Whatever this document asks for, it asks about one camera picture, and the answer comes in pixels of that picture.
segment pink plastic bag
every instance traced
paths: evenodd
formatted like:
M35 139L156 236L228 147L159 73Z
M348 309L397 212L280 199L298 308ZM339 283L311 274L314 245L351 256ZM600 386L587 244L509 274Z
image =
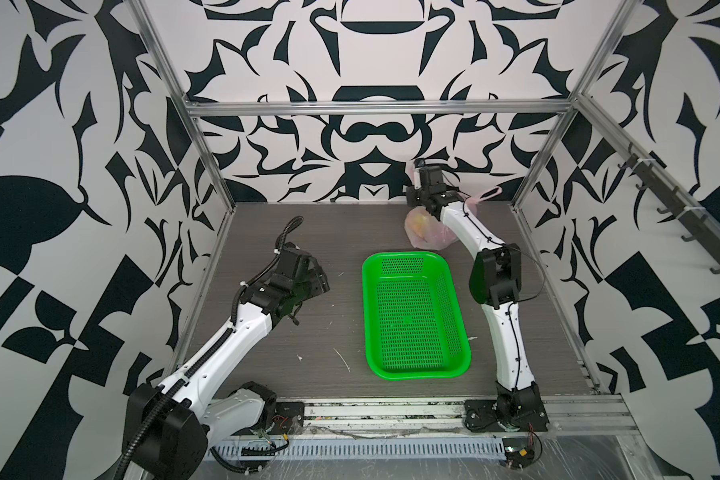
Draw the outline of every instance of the pink plastic bag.
M491 188L482 195L467 198L464 203L472 214L478 212L478 203L501 193L501 187ZM405 233L414 248L422 250L442 250L458 240L450 228L434 218L423 206L416 206L405 217Z

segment white scrap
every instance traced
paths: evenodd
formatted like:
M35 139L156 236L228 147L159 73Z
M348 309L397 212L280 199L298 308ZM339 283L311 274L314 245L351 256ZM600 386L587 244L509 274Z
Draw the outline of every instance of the white scrap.
M347 367L347 372L352 373L352 370L349 369L349 365L347 365L347 361L344 360L344 357L342 356L342 354L339 353L338 350L336 350L336 349L333 349L333 351L336 352L336 355L338 355L338 358L342 359L342 362L344 362L344 366Z

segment plastic bag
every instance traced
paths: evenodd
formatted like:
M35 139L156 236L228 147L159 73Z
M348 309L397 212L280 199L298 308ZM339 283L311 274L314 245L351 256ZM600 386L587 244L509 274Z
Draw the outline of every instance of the plastic bag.
M472 215L478 212L478 203L501 193L501 187L489 190L490 195L476 195L464 203ZM442 250L458 240L456 234L440 220L434 218L423 206L416 206L405 216L405 233L414 248L421 250Z

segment black and white patterned wall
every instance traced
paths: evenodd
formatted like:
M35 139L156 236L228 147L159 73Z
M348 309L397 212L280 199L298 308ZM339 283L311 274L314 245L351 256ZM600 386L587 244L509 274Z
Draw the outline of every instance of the black and white patterned wall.
M646 0L594 98L720 221L720 0ZM581 116L523 206L604 387L665 473L720 478L717 266Z
M191 101L566 98L617 0L148 0ZM552 114L205 118L242 201L385 201L448 163L511 198Z
M226 208L120 0L0 1L0 478L96 478Z

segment green plastic basket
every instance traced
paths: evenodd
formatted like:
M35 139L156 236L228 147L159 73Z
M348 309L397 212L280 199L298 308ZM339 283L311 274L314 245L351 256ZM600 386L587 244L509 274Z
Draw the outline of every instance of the green plastic basket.
M362 265L365 358L387 380L443 379L471 352L451 271L431 252L375 254Z

